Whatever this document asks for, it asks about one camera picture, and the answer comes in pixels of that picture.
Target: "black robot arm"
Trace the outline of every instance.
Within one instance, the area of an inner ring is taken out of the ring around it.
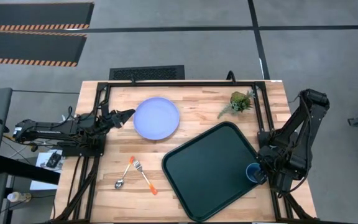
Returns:
[[[135,113],[133,109],[108,112],[108,105],[104,105],[100,105],[102,113],[99,116],[93,110],[73,119],[69,119],[69,115],[61,123],[23,120],[15,125],[13,138],[20,144],[29,145],[34,145],[32,141],[36,139],[57,140],[55,147],[62,150],[63,156],[102,156],[104,147],[100,146],[104,145],[106,134],[111,128],[121,128]]]
[[[261,170],[254,174],[259,184],[269,180],[270,188],[285,197],[300,218],[309,216],[291,196],[305,180],[311,168],[311,146],[322,118],[329,109],[325,93],[303,90],[300,105],[280,129],[258,133],[260,150],[257,159]],[[301,126],[299,134],[296,129]],[[301,182],[291,189],[293,180]]]

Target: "wooden table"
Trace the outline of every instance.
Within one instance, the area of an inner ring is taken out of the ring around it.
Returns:
[[[283,83],[281,81],[265,82],[275,128],[281,128],[290,117]],[[76,114],[89,113],[92,110],[97,83],[83,82]],[[182,209],[162,171],[162,157],[222,121],[236,123],[258,151],[259,127],[255,110],[244,111],[237,116],[225,114],[221,119],[217,119],[219,112],[229,102],[232,92],[246,93],[247,90],[250,90],[250,87],[113,87],[109,101],[110,110],[136,109],[145,99],[162,96],[172,100],[178,107],[181,116],[180,124],[174,135],[161,141],[149,141],[139,136],[134,129],[133,117],[121,129],[110,130],[104,156],[99,164],[91,222],[192,222]],[[262,97],[259,100],[265,127],[268,127]],[[133,167],[127,173],[122,189],[114,188],[115,182],[121,178],[131,156],[135,156],[140,161],[145,174],[158,190],[157,195],[150,192],[141,173]],[[63,165],[55,199],[57,214],[60,214],[66,207],[76,160],[76,157],[70,157]],[[72,195],[78,186],[80,170],[81,166],[77,170]],[[306,212],[311,216],[316,216],[307,181],[293,192],[293,196]],[[87,198],[87,193],[85,193],[80,218],[85,215]],[[282,199],[280,199],[280,204],[282,216],[285,217]],[[256,187],[207,220],[207,222],[252,221],[275,221],[268,184]]]

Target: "potted plant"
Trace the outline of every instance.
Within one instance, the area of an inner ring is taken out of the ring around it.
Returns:
[[[235,91],[231,94],[230,103],[219,113],[218,119],[225,113],[231,113],[232,115],[238,114],[238,112],[249,110],[251,107],[251,98],[254,97],[253,91],[247,91],[247,94]]]

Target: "orange handle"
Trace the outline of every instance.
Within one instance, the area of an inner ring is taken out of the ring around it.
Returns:
[[[154,195],[156,195],[156,194],[157,194],[157,190],[154,188],[154,186],[153,186],[152,184],[150,184],[149,187],[150,187],[150,190],[152,191],[152,193],[153,193]]]

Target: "blue cup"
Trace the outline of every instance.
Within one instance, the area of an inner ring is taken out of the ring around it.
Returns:
[[[247,166],[247,170],[246,170],[246,173],[247,173],[247,178],[253,182],[253,183],[257,183],[255,177],[254,177],[254,173],[259,171],[260,170],[260,166],[259,166],[259,163],[257,162],[253,162],[251,164],[249,164]]]

